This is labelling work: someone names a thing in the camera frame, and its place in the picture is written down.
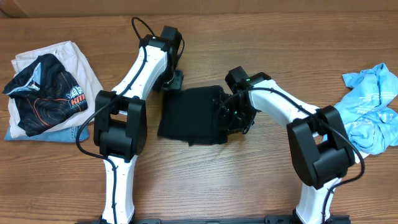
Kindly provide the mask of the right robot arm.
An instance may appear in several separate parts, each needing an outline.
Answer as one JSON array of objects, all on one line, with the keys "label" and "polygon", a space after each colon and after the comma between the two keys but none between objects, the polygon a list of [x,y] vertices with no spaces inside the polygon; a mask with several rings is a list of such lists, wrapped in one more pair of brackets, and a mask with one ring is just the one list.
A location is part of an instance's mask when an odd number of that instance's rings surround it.
[{"label": "right robot arm", "polygon": [[292,165],[302,181],[292,214],[268,215],[264,223],[350,223],[349,216],[330,213],[335,189],[355,162],[338,110],[300,101],[263,72],[249,76],[236,67],[225,82],[233,94],[216,114],[219,130],[246,134],[258,112],[268,114],[286,128]]}]

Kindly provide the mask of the beige folded garment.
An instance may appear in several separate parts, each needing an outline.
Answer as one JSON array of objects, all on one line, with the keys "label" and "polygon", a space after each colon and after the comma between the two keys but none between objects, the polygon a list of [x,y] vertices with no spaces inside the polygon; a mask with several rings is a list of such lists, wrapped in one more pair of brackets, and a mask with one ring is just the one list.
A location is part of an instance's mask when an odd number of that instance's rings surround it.
[{"label": "beige folded garment", "polygon": [[95,97],[103,89],[100,81],[90,67],[87,58],[70,40],[16,55],[16,58],[11,61],[15,74],[28,67],[37,57],[45,54],[54,55],[65,67],[65,70],[71,73],[83,90],[88,103],[88,110],[73,115],[66,121],[48,129],[47,132],[52,133],[82,125],[85,119],[94,112]]}]

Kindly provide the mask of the light blue t-shirt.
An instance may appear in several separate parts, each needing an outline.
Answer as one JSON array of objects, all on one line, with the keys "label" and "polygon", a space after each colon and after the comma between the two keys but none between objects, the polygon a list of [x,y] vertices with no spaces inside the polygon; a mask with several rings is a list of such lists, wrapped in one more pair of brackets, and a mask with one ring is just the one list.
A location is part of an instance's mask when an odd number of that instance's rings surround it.
[{"label": "light blue t-shirt", "polygon": [[397,77],[385,63],[342,75],[351,91],[335,105],[348,139],[362,153],[378,155],[397,146],[397,112],[388,105],[397,96]]}]

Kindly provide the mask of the black t-shirt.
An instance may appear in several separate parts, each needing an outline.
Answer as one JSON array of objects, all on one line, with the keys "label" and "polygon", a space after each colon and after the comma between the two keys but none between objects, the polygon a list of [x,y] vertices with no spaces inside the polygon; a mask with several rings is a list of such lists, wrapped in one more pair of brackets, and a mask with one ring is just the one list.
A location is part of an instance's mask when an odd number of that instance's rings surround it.
[{"label": "black t-shirt", "polygon": [[219,85],[189,88],[178,94],[165,94],[157,135],[192,145],[224,144],[225,131],[215,124],[216,112],[227,97]]}]

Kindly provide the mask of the black orange printed jersey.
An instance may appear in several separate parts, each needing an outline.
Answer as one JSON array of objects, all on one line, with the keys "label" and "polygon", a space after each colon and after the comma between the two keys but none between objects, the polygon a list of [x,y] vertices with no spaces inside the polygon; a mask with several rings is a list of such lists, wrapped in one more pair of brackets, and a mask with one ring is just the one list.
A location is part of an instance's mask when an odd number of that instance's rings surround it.
[{"label": "black orange printed jersey", "polygon": [[38,56],[2,92],[15,101],[20,118],[17,125],[28,137],[88,109],[83,90],[52,54]]}]

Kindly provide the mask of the grey blue folded cloth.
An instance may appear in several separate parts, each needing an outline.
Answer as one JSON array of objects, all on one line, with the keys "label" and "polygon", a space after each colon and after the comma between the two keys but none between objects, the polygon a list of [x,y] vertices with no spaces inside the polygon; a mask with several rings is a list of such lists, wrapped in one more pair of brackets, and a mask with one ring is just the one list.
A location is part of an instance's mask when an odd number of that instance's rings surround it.
[{"label": "grey blue folded cloth", "polygon": [[47,141],[73,143],[76,141],[79,128],[79,126],[69,127],[58,131],[44,132],[42,134],[29,137],[22,128],[10,125],[4,139],[6,141]]}]

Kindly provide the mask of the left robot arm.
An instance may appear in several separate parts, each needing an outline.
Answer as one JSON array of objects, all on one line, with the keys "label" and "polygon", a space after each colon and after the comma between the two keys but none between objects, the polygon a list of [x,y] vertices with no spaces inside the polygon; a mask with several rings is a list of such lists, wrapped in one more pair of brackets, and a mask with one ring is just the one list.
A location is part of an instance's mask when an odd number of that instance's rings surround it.
[{"label": "left robot arm", "polygon": [[106,202],[100,223],[133,223],[134,168],[147,139],[146,99],[151,91],[178,93],[183,73],[177,64],[185,42],[178,29],[165,26],[146,35],[121,83],[95,99],[94,143],[106,169]]}]

